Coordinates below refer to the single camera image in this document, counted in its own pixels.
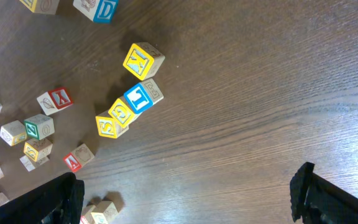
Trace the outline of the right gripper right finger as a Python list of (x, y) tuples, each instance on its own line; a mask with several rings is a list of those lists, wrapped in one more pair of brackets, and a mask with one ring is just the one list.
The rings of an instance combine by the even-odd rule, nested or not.
[(313, 172), (304, 163), (290, 181), (291, 216), (305, 224), (358, 224), (358, 198)]

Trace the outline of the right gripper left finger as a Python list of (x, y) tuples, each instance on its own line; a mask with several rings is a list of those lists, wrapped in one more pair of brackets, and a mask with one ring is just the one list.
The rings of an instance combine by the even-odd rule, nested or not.
[(85, 183), (72, 172), (0, 206), (0, 224), (79, 223)]

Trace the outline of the yellow C block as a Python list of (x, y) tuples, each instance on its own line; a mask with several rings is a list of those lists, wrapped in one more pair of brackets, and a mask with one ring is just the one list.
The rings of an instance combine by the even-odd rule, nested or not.
[(102, 201), (91, 212), (91, 215), (97, 224), (110, 224), (119, 212), (112, 201)]

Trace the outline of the red A block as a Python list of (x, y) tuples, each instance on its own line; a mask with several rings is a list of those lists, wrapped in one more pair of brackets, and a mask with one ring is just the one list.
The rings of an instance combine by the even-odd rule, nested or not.
[(63, 161), (72, 172), (77, 172), (93, 159), (92, 151), (86, 144), (82, 144), (67, 154)]

